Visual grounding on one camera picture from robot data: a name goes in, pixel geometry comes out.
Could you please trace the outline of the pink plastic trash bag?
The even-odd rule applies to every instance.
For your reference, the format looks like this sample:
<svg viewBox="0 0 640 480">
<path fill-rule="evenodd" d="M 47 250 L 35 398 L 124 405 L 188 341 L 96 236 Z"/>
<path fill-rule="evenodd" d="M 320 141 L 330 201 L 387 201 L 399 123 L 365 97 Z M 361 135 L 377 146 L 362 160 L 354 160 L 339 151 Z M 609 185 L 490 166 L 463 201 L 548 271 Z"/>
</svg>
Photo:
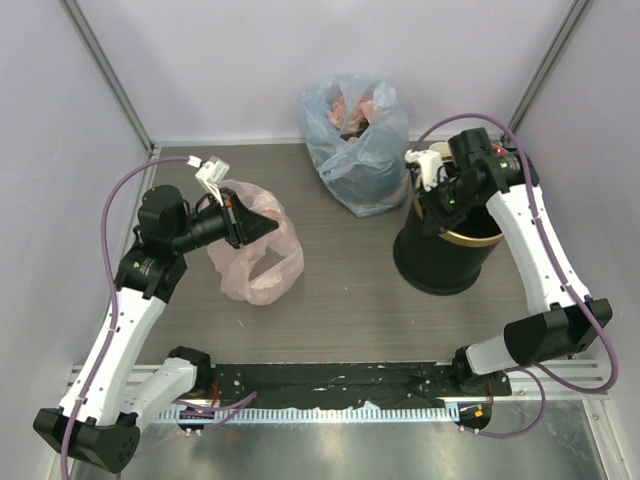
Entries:
<svg viewBox="0 0 640 480">
<path fill-rule="evenodd" d="M 295 283 L 304 269 L 304 255 L 293 223 L 270 191 L 248 182 L 226 180 L 251 210 L 278 222 L 278 229 L 236 250 L 220 240 L 207 247 L 220 290 L 236 301 L 265 306 L 277 301 Z"/>
</svg>

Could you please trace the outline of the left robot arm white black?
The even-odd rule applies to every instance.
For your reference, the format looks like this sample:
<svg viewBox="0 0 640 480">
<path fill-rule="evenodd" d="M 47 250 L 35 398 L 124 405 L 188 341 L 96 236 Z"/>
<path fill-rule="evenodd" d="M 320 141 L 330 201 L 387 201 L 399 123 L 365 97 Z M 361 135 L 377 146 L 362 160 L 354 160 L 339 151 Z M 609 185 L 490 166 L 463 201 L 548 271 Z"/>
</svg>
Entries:
<svg viewBox="0 0 640 480">
<path fill-rule="evenodd" d="M 129 375 L 152 327 L 187 270 L 187 253 L 219 240 L 235 249 L 277 230 L 279 224 L 245 206 L 227 187 L 194 206 L 178 188 L 148 190 L 138 210 L 136 240 L 111 282 L 111 307 L 81 372 L 55 408 L 42 408 L 36 433 L 61 456 L 118 474 L 133 459 L 149 423 L 187 394 L 205 397 L 213 385 L 211 357 L 179 346 L 133 392 Z"/>
</svg>

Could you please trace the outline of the black trash bin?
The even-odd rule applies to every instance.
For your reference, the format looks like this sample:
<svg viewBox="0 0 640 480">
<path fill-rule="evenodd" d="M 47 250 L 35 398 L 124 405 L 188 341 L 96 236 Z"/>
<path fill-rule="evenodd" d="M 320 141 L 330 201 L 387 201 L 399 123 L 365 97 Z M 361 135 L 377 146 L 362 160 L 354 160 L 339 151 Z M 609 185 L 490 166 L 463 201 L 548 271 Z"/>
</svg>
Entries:
<svg viewBox="0 0 640 480">
<path fill-rule="evenodd" d="M 418 194 L 393 244 L 393 259 L 401 276 L 421 292 L 450 296 L 470 288 L 484 262 L 503 239 L 497 223 L 484 207 L 475 207 L 456 228 L 428 235 L 422 227 Z"/>
</svg>

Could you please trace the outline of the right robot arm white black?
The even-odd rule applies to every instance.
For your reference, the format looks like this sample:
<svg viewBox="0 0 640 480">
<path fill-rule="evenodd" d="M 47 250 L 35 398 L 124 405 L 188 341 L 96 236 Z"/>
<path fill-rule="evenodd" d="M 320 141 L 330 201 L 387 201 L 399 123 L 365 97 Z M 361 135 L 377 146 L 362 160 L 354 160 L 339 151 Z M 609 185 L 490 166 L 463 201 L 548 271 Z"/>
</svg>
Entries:
<svg viewBox="0 0 640 480">
<path fill-rule="evenodd" d="M 451 380 L 472 395 L 488 375 L 535 366 L 561 385 L 584 394 L 609 391 L 619 377 L 619 360 L 605 331 L 613 317 L 610 302 L 596 299 L 580 280 L 555 233 L 537 173 L 519 144 L 495 148 L 483 128 L 465 130 L 448 141 L 450 158 L 415 145 L 405 154 L 415 171 L 415 212 L 425 234 L 441 238 L 467 219 L 487 211 L 515 260 L 528 315 L 502 332 L 462 348 Z M 600 340 L 610 362 L 603 385 L 582 387 L 552 372 L 545 363 L 580 353 Z"/>
</svg>

